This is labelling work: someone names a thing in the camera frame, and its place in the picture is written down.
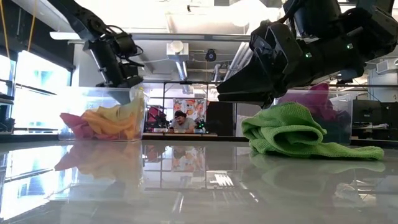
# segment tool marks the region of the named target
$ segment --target plastic storage box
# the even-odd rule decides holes
[[[357,93],[345,91],[289,90],[274,105],[296,102],[306,106],[313,119],[327,130],[323,142],[349,144],[352,132],[353,100]]]
[[[66,88],[60,140],[135,141],[142,138],[148,97],[142,88]]]

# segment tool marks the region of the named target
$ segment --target green cloth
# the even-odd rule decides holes
[[[284,103],[258,112],[242,122],[250,147],[261,153],[278,152],[290,157],[312,156],[376,159],[384,157],[379,147],[348,148],[335,142],[322,143],[326,130],[311,112],[298,103]]]

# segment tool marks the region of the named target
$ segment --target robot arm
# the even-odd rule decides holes
[[[131,35],[116,26],[107,26],[98,16],[74,0],[48,0],[68,20],[72,29],[86,41],[94,56],[104,83],[98,86],[129,88],[142,81],[129,57],[143,53]]]
[[[251,61],[217,87],[218,99],[267,108],[289,88],[316,78],[339,71],[343,80],[362,76],[365,62],[397,45],[393,3],[359,0],[342,14],[337,0],[288,0],[283,18],[264,21],[253,31]],[[290,28],[284,24],[287,19]]]

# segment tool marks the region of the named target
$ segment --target yellow cable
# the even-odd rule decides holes
[[[3,6],[2,6],[2,0],[0,0],[0,10],[1,10],[2,29],[3,29],[3,32],[4,32],[4,41],[6,43],[7,57],[8,57],[8,59],[10,59],[10,51],[8,49],[6,20],[5,20],[5,16],[4,16],[4,9],[3,9]]]
[[[32,38],[33,38],[33,28],[35,27],[36,11],[37,11],[37,0],[35,0],[35,6],[33,9],[32,25],[30,27],[29,41],[27,43],[27,51],[28,52],[30,51],[30,44],[32,43]]]

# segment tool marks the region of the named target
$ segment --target man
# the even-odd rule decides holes
[[[194,133],[195,130],[195,122],[191,118],[187,118],[187,115],[182,111],[176,111],[174,113],[174,120],[170,125],[170,132],[177,131],[185,131],[185,133]]]

